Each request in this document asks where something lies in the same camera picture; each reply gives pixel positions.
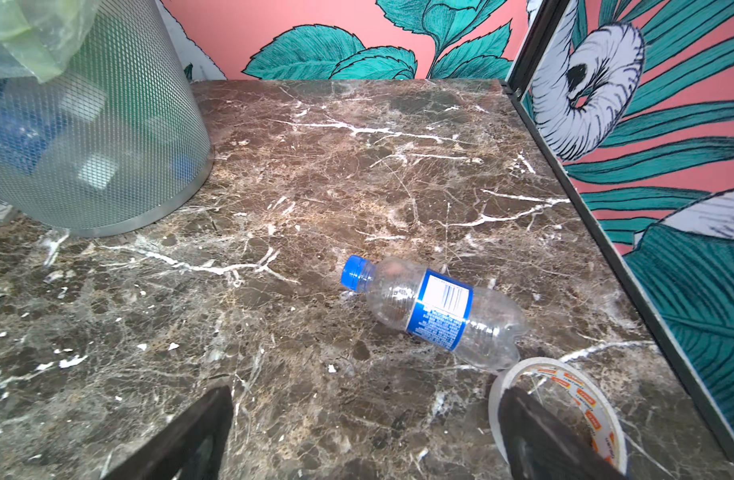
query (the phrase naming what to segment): blue bottle label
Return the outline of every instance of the blue bottle label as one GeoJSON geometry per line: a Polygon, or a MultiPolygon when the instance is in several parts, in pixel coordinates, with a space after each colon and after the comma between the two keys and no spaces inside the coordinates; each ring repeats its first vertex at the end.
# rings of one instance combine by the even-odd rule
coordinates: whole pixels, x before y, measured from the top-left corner
{"type": "Polygon", "coordinates": [[[407,332],[455,350],[471,314],[474,289],[434,271],[425,271],[407,332]]]}

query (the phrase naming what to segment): teal leaf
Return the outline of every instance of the teal leaf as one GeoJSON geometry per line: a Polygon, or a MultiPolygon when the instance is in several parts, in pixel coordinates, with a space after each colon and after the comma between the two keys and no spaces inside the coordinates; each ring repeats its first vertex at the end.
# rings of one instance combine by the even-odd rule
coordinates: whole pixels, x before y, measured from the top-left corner
{"type": "Polygon", "coordinates": [[[734,240],[655,224],[625,259],[734,429],[734,240]]]}
{"type": "Polygon", "coordinates": [[[617,4],[617,8],[615,8],[615,18],[620,18],[621,14],[630,3],[631,0],[620,0],[620,3],[617,4]]]}
{"type": "Polygon", "coordinates": [[[599,225],[614,244],[633,245],[633,235],[644,231],[655,222],[657,222],[657,218],[638,216],[636,218],[599,220],[599,225]]]}
{"type": "Polygon", "coordinates": [[[353,54],[335,66],[334,80],[407,80],[415,78],[418,62],[410,50],[376,47],[353,54]]]}
{"type": "Polygon", "coordinates": [[[671,98],[684,88],[734,66],[734,37],[688,58],[641,85],[626,111],[633,115],[671,98]]]}
{"type": "Polygon", "coordinates": [[[564,169],[576,180],[612,185],[725,160],[734,160],[733,137],[690,138],[611,160],[567,165],[564,169]]]}
{"type": "Polygon", "coordinates": [[[505,79],[511,62],[494,55],[481,55],[464,62],[447,78],[498,78],[505,79]]]}
{"type": "Polygon", "coordinates": [[[423,12],[423,29],[436,43],[436,56],[472,32],[505,0],[430,0],[423,12]]]}
{"type": "Polygon", "coordinates": [[[644,71],[678,54],[733,16],[734,2],[670,0],[642,28],[647,42],[644,71]]]}
{"type": "Polygon", "coordinates": [[[359,39],[341,28],[301,25],[261,48],[244,73],[263,80],[326,80],[339,62],[362,50],[359,39]]]}
{"type": "Polygon", "coordinates": [[[532,119],[532,121],[535,121],[535,110],[532,108],[532,93],[526,92],[525,95],[521,98],[521,104],[523,107],[525,107],[525,110],[527,111],[527,115],[532,119]]]}
{"type": "Polygon", "coordinates": [[[492,33],[453,48],[431,68],[430,78],[449,78],[456,68],[476,57],[502,57],[510,37],[511,22],[508,22],[492,33]]]}
{"type": "Polygon", "coordinates": [[[611,23],[615,19],[615,7],[617,6],[617,0],[602,0],[602,5],[599,8],[599,26],[611,23]]]}
{"type": "Polygon", "coordinates": [[[397,27],[413,33],[429,34],[423,28],[423,12],[429,0],[377,0],[383,15],[397,27]]]}
{"type": "Polygon", "coordinates": [[[685,128],[734,120],[734,101],[713,101],[653,111],[620,122],[601,147],[620,147],[685,128]]]}
{"type": "Polygon", "coordinates": [[[621,22],[631,22],[634,18],[639,18],[643,14],[649,12],[657,5],[660,5],[665,0],[642,0],[631,8],[631,11],[626,14],[625,17],[621,18],[621,22]]]}
{"type": "Polygon", "coordinates": [[[588,36],[588,17],[586,16],[586,0],[577,0],[577,15],[572,28],[572,44],[577,48],[588,36]]]}
{"type": "Polygon", "coordinates": [[[629,187],[580,196],[591,211],[634,211],[676,210],[710,194],[711,192],[682,188],[629,187]]]}

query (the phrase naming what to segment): blue item in trash can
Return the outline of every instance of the blue item in trash can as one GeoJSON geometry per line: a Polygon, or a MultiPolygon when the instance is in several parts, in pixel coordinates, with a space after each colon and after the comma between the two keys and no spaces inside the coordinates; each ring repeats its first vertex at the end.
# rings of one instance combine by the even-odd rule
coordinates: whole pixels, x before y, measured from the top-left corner
{"type": "Polygon", "coordinates": [[[198,162],[186,154],[175,154],[172,168],[175,178],[189,182],[196,178],[199,173],[198,162]]]}
{"type": "Polygon", "coordinates": [[[68,124],[62,115],[44,117],[34,110],[0,108],[0,163],[29,175],[49,143],[68,124]]]}

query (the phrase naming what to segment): wall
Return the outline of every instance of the wall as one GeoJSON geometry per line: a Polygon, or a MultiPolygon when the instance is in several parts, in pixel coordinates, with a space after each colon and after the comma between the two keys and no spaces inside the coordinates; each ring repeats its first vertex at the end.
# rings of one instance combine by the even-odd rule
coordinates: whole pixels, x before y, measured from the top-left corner
{"type": "Polygon", "coordinates": [[[734,0],[571,0],[524,102],[734,431],[734,0]]]}
{"type": "Polygon", "coordinates": [[[504,78],[527,33],[527,0],[157,2],[193,80],[504,78]]]}

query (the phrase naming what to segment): barcode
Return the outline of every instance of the barcode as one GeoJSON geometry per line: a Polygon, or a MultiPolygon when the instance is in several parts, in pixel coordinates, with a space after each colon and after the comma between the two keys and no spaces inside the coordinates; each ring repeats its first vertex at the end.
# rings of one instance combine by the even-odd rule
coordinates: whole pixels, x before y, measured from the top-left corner
{"type": "Polygon", "coordinates": [[[451,315],[462,317],[468,306],[468,293],[467,288],[449,283],[436,276],[429,276],[423,303],[451,315]]]}

